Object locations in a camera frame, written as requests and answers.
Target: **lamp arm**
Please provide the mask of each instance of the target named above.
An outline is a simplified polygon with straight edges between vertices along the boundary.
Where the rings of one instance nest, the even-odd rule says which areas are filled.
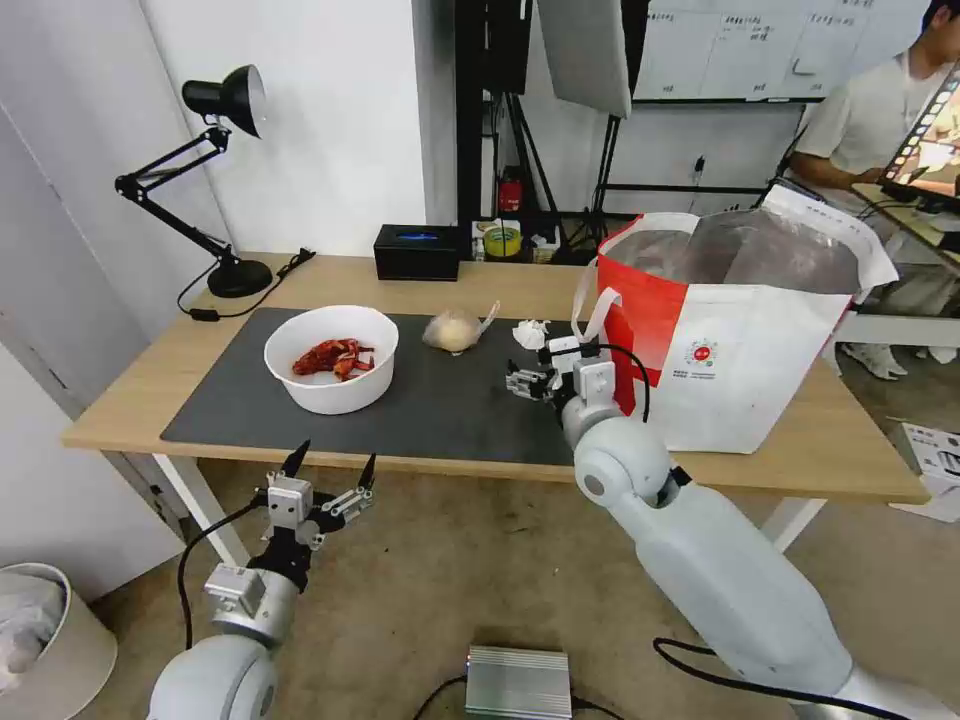
[[[232,263],[237,261],[237,257],[233,254],[229,244],[220,243],[199,228],[185,223],[165,207],[151,200],[149,194],[151,190],[159,187],[160,185],[163,185],[164,183],[167,183],[170,180],[189,172],[193,168],[197,167],[198,165],[202,165],[207,160],[216,157],[217,155],[222,155],[227,150],[227,141],[229,137],[230,131],[227,128],[220,125],[214,125],[190,142],[181,145],[176,150],[172,150],[163,157],[154,160],[148,165],[144,165],[139,170],[135,170],[127,175],[121,175],[114,182],[114,187],[121,196],[133,203],[136,203],[161,222],[172,227],[181,235],[184,235],[192,240],[194,243],[220,260],[221,263]],[[213,149],[208,153],[201,155],[200,157],[185,165],[182,165],[181,167],[159,171],[156,169],[204,141],[210,142],[213,145]],[[153,182],[144,184],[144,181],[148,181],[152,178],[157,179],[153,180]]]

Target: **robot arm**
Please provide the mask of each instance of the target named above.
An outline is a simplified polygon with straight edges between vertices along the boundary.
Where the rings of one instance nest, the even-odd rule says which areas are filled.
[[[220,635],[201,640],[164,668],[148,720],[263,720],[276,692],[272,652],[286,639],[297,595],[307,586],[313,552],[373,502],[372,456],[356,488],[338,497],[296,478],[309,443],[268,473],[270,527],[263,553],[247,567],[220,563],[204,591],[216,601]]]
[[[571,340],[576,347],[560,338],[541,351],[551,362],[545,372],[511,366],[507,387],[553,402],[577,486],[630,536],[653,581],[731,670],[906,717],[957,718],[929,694],[858,668],[813,585],[730,500],[692,482],[653,427],[623,416],[613,363],[570,352]],[[862,717],[819,704],[794,709],[803,718]]]

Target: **black desk lamp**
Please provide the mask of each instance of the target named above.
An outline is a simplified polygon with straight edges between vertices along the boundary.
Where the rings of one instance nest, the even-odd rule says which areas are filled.
[[[222,83],[188,80],[183,84],[181,92],[187,107],[201,115],[210,127],[197,138],[162,158],[129,175],[121,175],[114,187],[127,200],[135,202],[217,258],[217,266],[207,278],[211,293],[217,297],[230,298],[253,295],[270,285],[273,280],[270,268],[257,260],[241,260],[234,254],[229,243],[188,225],[151,200],[150,191],[226,152],[230,130],[221,124],[222,118],[229,118],[244,132],[260,137],[266,120],[266,96],[260,73],[255,66],[245,65],[227,75]],[[180,167],[160,168],[164,163],[203,142],[209,142],[213,149]]]

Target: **lamp base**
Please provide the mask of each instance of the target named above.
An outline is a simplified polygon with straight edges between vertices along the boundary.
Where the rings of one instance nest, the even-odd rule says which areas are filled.
[[[207,287],[217,297],[246,297],[265,290],[273,282],[270,268],[259,260],[221,263],[207,278]]]

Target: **red and white bag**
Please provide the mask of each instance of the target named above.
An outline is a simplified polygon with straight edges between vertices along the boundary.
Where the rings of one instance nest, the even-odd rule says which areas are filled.
[[[644,363],[650,423],[670,450],[754,452],[852,296],[897,279],[869,227],[781,186],[760,210],[638,217],[595,263],[597,304],[581,332],[588,268],[574,334],[602,333]],[[612,358],[630,414],[643,402],[641,376],[626,356]]]

